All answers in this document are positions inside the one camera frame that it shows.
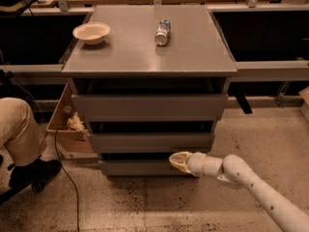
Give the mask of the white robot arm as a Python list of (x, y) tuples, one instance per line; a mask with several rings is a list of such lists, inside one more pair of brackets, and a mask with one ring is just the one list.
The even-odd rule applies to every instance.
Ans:
[(309, 232), (309, 216), (263, 181), (241, 157), (178, 152), (169, 161), (195, 177), (212, 177), (224, 184), (246, 188), (283, 232)]

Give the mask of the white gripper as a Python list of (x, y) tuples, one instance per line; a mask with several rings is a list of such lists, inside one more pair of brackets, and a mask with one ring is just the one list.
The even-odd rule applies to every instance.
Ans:
[(172, 166), (181, 172), (192, 174), (195, 177), (204, 175), (205, 160), (208, 155), (203, 153), (178, 152), (169, 157)]

